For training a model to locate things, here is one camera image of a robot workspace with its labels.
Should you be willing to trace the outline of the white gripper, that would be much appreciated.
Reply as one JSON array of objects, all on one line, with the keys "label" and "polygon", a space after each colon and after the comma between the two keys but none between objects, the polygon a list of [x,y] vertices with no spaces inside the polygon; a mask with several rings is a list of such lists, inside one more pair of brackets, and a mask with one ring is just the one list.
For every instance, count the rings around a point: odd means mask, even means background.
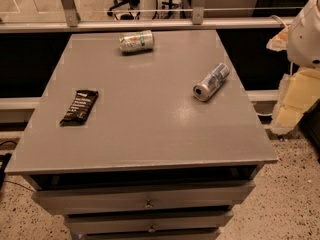
[{"label": "white gripper", "polygon": [[266,48],[277,52],[287,49],[288,60],[302,66],[293,75],[283,75],[272,112],[271,132],[285,135],[320,99],[320,0],[309,0],[290,28],[271,38]]}]

